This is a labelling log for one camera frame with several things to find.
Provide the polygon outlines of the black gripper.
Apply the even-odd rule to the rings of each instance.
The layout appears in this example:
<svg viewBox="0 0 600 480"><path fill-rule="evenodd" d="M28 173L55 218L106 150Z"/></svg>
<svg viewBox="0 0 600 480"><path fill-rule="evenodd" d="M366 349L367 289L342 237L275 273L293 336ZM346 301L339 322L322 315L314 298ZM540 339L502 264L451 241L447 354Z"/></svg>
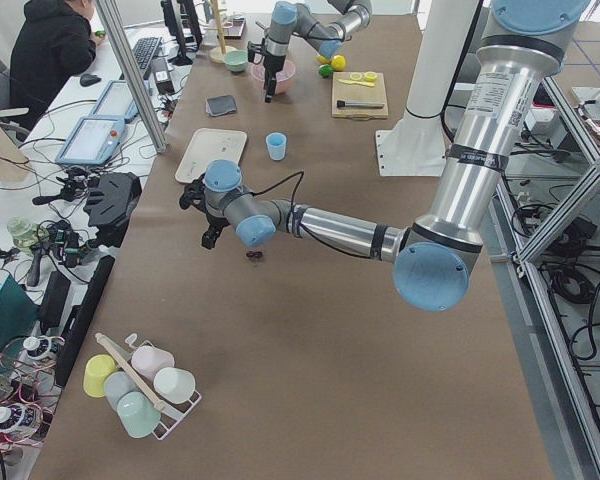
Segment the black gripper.
<svg viewBox="0 0 600 480"><path fill-rule="evenodd" d="M265 91L265 102L270 103L276 93L276 75L284 68L285 55L274 55L266 52L264 55L263 66L265 71L265 80L263 88Z"/></svg>
<svg viewBox="0 0 600 480"><path fill-rule="evenodd" d="M205 249L214 249L223 229L228 226L228 221L224 217L216 217L210 213L206 214L208 228L203 233L201 245Z"/></svg>

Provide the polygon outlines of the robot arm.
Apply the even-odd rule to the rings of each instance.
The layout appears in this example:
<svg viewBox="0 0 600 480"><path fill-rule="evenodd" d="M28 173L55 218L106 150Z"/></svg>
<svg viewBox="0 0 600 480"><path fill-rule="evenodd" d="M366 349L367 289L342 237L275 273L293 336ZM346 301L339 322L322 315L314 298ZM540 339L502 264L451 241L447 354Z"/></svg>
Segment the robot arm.
<svg viewBox="0 0 600 480"><path fill-rule="evenodd" d="M321 23L306 4L277 1L269 27L253 53L262 57L265 102L270 103L277 88L277 74L282 71L291 37L304 39L326 59L331 59L355 32L366 28L372 17L370 1L329 1L341 17L329 24Z"/></svg>
<svg viewBox="0 0 600 480"><path fill-rule="evenodd" d="M439 312L466 295L479 232L540 83L557 74L583 1L436 1L397 123L335 133L325 166L291 175L305 194L255 191L253 168L218 159L201 178L205 246L235 231L250 250L276 233L388 262L398 294Z"/></svg>

